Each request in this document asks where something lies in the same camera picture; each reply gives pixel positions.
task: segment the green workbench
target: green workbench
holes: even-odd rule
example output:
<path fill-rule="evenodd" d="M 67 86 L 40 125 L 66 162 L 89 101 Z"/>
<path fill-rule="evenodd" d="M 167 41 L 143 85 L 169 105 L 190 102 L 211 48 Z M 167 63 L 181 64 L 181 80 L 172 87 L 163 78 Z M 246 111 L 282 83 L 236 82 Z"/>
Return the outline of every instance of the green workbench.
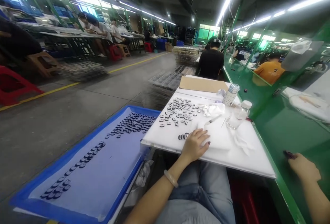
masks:
<path fill-rule="evenodd" d="M 330 197 L 330 128 L 292 108 L 278 85 L 270 85 L 239 61 L 225 55 L 227 80 L 240 85 L 239 97 L 253 103 L 251 116 L 276 180 L 266 179 L 282 223 L 312 223 L 299 179 L 283 151 L 299 152 L 320 170 L 319 185 Z"/>

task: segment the orange t-shirt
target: orange t-shirt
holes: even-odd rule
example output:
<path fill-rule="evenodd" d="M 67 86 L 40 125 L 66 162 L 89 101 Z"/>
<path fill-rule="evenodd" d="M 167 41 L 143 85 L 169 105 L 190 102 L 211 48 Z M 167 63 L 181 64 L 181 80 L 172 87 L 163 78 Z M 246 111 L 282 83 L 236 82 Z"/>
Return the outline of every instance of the orange t-shirt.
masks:
<path fill-rule="evenodd" d="M 264 62 L 254 72 L 266 80 L 271 85 L 274 84 L 278 78 L 284 73 L 284 69 L 281 68 L 281 63 L 278 61 Z"/>

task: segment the cardboard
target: cardboard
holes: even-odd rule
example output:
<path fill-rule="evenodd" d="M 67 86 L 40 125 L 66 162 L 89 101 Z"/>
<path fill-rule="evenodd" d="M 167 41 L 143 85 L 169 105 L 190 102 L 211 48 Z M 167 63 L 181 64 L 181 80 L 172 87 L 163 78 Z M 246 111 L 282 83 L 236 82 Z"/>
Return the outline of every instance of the cardboard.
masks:
<path fill-rule="evenodd" d="M 228 86 L 224 81 L 216 81 L 203 78 L 181 77 L 180 88 L 187 90 L 197 90 L 202 92 L 217 93 L 218 90 L 228 91 Z"/>
<path fill-rule="evenodd" d="M 165 50 L 168 52 L 172 52 L 172 43 L 165 43 Z"/>

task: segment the dark hair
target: dark hair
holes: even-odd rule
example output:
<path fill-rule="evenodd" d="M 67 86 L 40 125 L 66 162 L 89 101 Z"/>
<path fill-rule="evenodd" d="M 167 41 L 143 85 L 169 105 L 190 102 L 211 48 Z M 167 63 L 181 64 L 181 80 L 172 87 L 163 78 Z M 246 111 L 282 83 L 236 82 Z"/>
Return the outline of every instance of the dark hair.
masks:
<path fill-rule="evenodd" d="M 94 15 L 92 15 L 92 14 L 87 14 L 86 15 L 86 18 L 87 18 L 87 21 L 90 23 L 90 24 L 92 24 L 92 25 L 94 25 L 94 26 L 97 26 L 97 24 L 98 24 L 98 20 L 97 20 L 97 18 L 94 16 Z"/>
<path fill-rule="evenodd" d="M 281 56 L 282 54 L 280 52 L 274 52 L 268 56 L 268 59 L 280 59 Z"/>
<path fill-rule="evenodd" d="M 217 43 L 217 42 L 211 42 L 211 43 L 210 43 L 210 47 L 220 48 L 220 43 Z"/>

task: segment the red plastic stool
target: red plastic stool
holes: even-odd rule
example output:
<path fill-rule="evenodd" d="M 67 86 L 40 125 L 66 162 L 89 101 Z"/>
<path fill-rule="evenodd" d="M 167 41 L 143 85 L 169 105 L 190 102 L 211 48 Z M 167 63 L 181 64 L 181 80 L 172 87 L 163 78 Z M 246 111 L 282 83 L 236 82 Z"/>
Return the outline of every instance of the red plastic stool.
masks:
<path fill-rule="evenodd" d="M 257 212 L 249 186 L 244 181 L 230 180 L 231 198 L 239 203 L 244 211 L 247 224 L 259 224 Z"/>
<path fill-rule="evenodd" d="M 118 61 L 119 59 L 122 59 L 120 50 L 115 45 L 109 46 L 109 51 L 113 61 Z"/>
<path fill-rule="evenodd" d="M 144 50 L 147 51 L 147 52 L 152 53 L 153 52 L 152 43 L 144 42 Z"/>
<path fill-rule="evenodd" d="M 0 66 L 0 104 L 18 104 L 18 101 L 15 100 L 15 98 L 32 91 L 40 94 L 44 93 L 19 74 L 11 71 L 5 66 Z"/>

